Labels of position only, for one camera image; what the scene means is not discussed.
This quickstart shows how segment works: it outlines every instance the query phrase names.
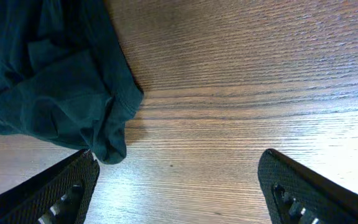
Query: teal cloth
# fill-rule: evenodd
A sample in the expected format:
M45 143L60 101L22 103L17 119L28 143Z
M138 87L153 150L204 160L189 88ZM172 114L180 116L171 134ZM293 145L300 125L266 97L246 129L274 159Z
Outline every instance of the teal cloth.
M115 164L142 99L102 0L0 0L0 134Z

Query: crumpled fabric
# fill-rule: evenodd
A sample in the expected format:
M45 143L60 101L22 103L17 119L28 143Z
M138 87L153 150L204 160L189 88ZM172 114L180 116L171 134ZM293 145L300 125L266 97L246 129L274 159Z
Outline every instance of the crumpled fabric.
M0 0L0 134L115 164L142 99L102 0Z

